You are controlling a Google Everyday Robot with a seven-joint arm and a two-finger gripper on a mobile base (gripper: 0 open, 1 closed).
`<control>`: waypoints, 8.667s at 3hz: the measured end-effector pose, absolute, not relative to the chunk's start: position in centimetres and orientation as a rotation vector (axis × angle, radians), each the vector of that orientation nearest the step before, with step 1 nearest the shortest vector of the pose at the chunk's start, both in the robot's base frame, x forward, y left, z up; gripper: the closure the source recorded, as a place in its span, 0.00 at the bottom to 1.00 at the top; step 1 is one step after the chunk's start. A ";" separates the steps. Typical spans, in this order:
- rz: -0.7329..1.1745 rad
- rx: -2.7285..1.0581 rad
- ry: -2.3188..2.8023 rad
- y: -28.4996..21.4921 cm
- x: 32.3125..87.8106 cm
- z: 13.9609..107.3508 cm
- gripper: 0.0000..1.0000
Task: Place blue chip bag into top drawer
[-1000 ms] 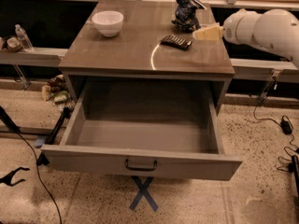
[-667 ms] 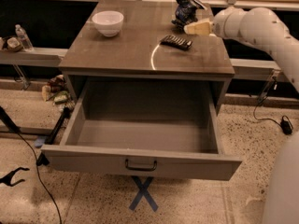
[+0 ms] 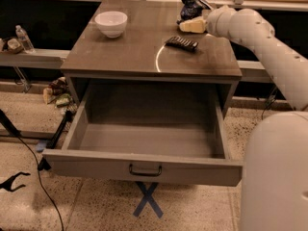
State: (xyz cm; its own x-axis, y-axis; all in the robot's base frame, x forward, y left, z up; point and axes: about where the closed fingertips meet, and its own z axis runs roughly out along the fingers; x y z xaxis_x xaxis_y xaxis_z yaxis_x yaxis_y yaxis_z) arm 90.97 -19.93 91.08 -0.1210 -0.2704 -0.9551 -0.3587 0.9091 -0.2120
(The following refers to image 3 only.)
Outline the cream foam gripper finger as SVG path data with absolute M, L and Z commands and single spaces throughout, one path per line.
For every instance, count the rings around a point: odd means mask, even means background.
M 179 28 L 182 32 L 202 34 L 206 31 L 206 25 L 206 20 L 202 16 L 199 16 L 181 22 Z

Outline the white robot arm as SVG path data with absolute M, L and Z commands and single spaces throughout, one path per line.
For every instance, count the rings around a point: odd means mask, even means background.
M 222 6 L 205 20 L 209 34 L 249 49 L 291 106 L 247 141 L 239 231 L 308 231 L 308 60 L 252 9 Z

